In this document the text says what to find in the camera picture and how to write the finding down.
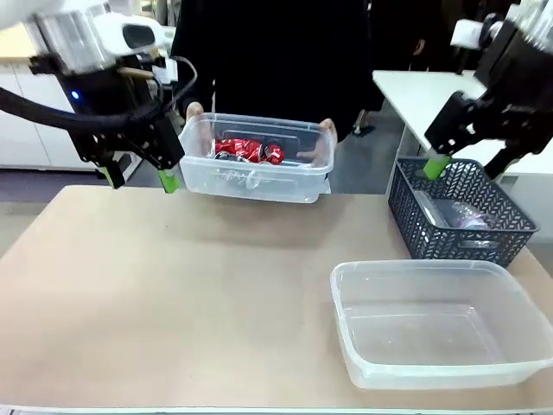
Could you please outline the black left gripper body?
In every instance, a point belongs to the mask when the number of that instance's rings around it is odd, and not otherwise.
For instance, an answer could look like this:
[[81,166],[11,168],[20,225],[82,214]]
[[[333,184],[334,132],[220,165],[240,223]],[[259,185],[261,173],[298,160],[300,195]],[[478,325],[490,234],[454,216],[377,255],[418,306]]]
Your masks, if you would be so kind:
[[33,75],[53,75],[67,96],[70,112],[34,103],[31,120],[69,132],[119,130],[118,140],[129,142],[130,127],[163,116],[163,84],[144,71],[136,57],[119,59],[115,67],[88,73],[63,73],[60,58],[34,56]]

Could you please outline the clear plastic bin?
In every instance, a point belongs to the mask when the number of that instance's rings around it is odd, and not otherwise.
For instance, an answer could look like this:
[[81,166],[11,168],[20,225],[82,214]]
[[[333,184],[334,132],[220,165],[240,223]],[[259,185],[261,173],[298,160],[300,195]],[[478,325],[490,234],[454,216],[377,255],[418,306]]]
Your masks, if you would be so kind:
[[361,389],[517,385],[553,367],[553,324],[487,261],[347,262],[330,276],[346,369]]
[[[188,190],[206,195],[260,201],[313,203],[328,191],[327,176],[334,160],[324,167],[300,158],[299,151],[312,150],[320,135],[319,124],[276,118],[221,113],[202,113],[185,124],[180,135],[185,155],[181,173]],[[215,142],[227,138],[277,144],[285,153],[282,164],[241,163],[214,158]],[[254,190],[231,191],[218,186],[217,169],[254,169],[262,179]]]

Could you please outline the person's left hand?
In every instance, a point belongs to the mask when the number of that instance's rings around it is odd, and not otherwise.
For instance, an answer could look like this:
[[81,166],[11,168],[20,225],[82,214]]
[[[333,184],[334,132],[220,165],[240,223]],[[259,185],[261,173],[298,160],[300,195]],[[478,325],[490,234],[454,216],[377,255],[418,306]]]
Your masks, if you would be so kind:
[[334,121],[326,118],[320,122],[320,135],[312,150],[299,151],[296,155],[305,158],[315,167],[324,167],[334,160],[335,147],[338,143]]

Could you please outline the wooden counter top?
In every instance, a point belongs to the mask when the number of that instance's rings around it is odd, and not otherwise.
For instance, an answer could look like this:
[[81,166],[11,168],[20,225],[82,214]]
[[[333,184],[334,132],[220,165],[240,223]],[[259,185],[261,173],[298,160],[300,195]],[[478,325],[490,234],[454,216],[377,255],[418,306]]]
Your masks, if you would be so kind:
[[0,63],[28,64],[35,55],[35,48],[29,41],[0,40]]

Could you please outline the white work table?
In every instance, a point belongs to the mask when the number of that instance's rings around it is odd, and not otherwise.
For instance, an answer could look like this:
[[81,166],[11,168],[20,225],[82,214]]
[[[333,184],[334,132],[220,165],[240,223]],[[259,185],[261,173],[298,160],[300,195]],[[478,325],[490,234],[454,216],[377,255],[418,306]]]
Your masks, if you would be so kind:
[[[454,92],[478,98],[486,90],[469,72],[375,71],[373,81],[423,150],[430,149],[425,131]],[[553,141],[540,154],[527,155],[511,165],[506,173],[553,175]]]

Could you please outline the crushed clear plastic bottle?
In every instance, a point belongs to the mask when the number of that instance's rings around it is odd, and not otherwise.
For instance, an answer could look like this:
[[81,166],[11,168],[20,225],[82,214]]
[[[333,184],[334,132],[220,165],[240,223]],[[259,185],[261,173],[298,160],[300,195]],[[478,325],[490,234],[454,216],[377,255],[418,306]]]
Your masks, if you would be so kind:
[[217,169],[218,186],[231,191],[250,191],[259,187],[262,179],[254,169]]

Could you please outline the bystander in dark clothes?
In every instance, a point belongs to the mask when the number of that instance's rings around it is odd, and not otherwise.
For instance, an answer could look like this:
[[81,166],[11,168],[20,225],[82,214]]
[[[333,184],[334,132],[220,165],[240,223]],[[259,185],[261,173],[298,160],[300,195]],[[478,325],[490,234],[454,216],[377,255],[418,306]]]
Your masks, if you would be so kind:
[[438,71],[448,67],[442,0],[373,0],[371,19],[375,69]]

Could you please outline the clear plastic bag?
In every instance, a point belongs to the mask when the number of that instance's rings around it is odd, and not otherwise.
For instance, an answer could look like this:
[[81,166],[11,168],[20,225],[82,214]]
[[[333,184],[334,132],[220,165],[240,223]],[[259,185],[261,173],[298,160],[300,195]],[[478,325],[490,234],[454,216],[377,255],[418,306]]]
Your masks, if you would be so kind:
[[422,190],[416,190],[414,196],[425,217],[434,226],[469,230],[503,228],[496,216],[485,214],[465,202],[431,198]]

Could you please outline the red snack packets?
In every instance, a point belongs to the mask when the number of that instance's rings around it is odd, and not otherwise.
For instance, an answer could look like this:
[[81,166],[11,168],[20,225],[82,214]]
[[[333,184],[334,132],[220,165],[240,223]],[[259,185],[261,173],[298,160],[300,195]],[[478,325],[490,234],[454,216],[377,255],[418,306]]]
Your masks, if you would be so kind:
[[227,138],[215,142],[214,158],[241,163],[280,165],[284,161],[285,153],[277,144],[263,144],[245,138]]

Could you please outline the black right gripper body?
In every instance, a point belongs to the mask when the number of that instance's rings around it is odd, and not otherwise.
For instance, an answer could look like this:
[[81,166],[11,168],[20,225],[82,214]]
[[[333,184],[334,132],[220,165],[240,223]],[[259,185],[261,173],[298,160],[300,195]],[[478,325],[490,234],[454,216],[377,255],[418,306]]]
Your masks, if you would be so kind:
[[481,141],[517,140],[525,154],[539,154],[553,137],[553,16],[500,16],[503,25],[475,72],[486,92],[474,127]]

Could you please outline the person in black top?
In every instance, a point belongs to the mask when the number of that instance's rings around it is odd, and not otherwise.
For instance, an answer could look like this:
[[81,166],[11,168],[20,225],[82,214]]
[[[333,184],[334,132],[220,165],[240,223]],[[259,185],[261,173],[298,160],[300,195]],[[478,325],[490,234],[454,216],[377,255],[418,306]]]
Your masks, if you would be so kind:
[[376,106],[367,0],[181,0],[171,53],[180,113],[330,118],[343,140]]

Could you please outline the dark grey lattice basket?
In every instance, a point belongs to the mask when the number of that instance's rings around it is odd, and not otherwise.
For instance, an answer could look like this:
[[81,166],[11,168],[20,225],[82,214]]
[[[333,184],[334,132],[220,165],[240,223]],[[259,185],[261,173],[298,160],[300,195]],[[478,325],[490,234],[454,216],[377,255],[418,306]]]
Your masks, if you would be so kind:
[[[388,197],[392,215],[413,259],[485,260],[508,266],[538,231],[535,221],[495,182],[483,166],[455,159],[430,180],[427,160],[396,160]],[[451,226],[432,208],[438,202],[471,208],[468,226]]]

